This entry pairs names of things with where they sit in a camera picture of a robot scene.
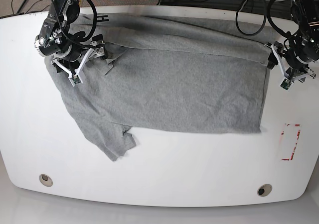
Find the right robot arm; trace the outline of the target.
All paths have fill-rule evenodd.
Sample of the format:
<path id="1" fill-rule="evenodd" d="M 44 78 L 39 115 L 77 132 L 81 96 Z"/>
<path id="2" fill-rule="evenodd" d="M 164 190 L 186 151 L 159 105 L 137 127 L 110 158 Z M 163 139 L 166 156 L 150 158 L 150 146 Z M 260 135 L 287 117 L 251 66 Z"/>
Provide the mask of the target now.
<path id="1" fill-rule="evenodd" d="M 84 81 L 82 70 L 91 58 L 107 58 L 103 36 L 94 35 L 97 23 L 106 21 L 107 17 L 98 16 L 93 2 L 86 1 L 93 12 L 88 34 L 69 32 L 70 25 L 79 17 L 80 0 L 51 0 L 48 16 L 34 42 L 39 54 L 50 57 L 52 66 L 58 73 L 66 73 L 73 86 Z"/>

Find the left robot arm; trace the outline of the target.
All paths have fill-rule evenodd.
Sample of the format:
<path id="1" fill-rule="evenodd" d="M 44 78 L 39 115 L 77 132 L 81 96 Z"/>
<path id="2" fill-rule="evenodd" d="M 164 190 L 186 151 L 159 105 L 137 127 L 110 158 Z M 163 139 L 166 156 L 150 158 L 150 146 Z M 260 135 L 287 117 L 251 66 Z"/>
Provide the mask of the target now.
<path id="1" fill-rule="evenodd" d="M 309 63 L 319 60 L 319 0 L 292 0 L 291 18 L 298 25 L 293 34 L 284 32 L 272 21 L 270 11 L 276 1 L 268 2 L 267 20 L 285 41 L 270 46 L 268 68 L 280 66 L 284 77 L 280 86 L 288 90 L 295 81 L 304 82 L 307 76 L 316 77 Z"/>

